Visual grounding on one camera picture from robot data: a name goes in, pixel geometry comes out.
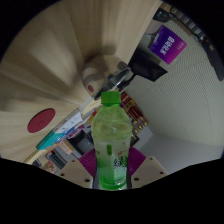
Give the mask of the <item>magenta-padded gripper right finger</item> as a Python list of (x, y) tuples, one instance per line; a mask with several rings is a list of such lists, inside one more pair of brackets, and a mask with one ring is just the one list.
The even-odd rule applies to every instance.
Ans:
[(130, 148), (127, 177), (129, 189), (141, 188), (167, 175), (168, 173), (155, 157), (146, 157), (136, 148)]

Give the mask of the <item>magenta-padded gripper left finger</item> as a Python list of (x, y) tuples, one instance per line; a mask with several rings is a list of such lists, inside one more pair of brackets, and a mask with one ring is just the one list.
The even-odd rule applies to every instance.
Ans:
[(97, 171), (95, 150), (82, 155), (79, 159), (70, 160), (59, 172), (59, 177), (76, 185), (91, 189)]

